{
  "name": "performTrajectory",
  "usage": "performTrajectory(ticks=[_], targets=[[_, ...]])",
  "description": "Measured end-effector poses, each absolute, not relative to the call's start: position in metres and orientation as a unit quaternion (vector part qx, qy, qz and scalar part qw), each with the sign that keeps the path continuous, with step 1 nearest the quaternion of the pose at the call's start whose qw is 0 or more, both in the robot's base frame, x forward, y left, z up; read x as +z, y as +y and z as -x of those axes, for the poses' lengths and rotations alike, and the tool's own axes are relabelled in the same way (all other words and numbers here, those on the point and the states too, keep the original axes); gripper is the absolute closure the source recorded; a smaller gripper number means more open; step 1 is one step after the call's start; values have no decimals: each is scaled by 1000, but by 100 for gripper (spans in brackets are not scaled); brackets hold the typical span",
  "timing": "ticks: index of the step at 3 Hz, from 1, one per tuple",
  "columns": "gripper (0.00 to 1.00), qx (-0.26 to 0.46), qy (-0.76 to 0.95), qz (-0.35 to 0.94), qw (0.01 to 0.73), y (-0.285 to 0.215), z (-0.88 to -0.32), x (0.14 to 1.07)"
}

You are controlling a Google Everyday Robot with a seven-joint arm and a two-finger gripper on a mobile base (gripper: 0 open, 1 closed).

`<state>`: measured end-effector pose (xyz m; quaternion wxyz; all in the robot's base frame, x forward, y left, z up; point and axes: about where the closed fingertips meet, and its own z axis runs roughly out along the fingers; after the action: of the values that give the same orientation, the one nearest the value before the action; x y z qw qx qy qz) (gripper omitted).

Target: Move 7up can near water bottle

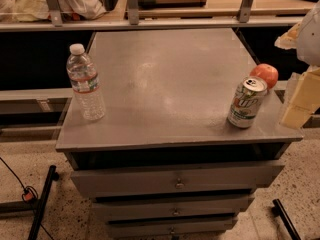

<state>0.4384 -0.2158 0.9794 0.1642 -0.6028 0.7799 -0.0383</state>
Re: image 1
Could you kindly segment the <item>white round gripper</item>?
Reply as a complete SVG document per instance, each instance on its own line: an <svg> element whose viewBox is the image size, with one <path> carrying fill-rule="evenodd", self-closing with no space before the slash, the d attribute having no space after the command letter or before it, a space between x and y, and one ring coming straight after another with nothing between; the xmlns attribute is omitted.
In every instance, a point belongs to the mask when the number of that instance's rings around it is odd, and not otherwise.
<svg viewBox="0 0 320 240"><path fill-rule="evenodd" d="M289 50L297 46L299 60L320 66L320 0L305 15L301 23L279 36L274 45ZM293 74L285 90L285 102L280 124L301 128L320 108L320 68L309 67L302 74Z"/></svg>

